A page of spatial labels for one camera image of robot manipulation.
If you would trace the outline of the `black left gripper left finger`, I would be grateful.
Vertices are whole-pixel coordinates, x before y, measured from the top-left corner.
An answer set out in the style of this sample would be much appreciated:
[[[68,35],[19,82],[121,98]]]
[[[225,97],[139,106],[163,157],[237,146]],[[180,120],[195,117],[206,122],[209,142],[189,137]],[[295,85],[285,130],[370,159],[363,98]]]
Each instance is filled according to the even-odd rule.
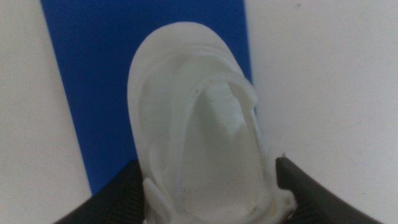
[[[99,192],[56,224],[141,224],[144,191],[137,160],[129,161]]]

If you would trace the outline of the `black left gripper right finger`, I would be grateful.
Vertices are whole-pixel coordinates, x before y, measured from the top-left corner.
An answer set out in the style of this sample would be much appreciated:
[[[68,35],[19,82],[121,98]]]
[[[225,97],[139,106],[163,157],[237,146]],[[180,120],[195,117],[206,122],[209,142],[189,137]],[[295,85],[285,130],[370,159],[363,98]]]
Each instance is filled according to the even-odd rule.
[[[290,159],[278,157],[275,166],[278,186],[290,190],[298,204],[286,223],[380,224],[324,188]]]

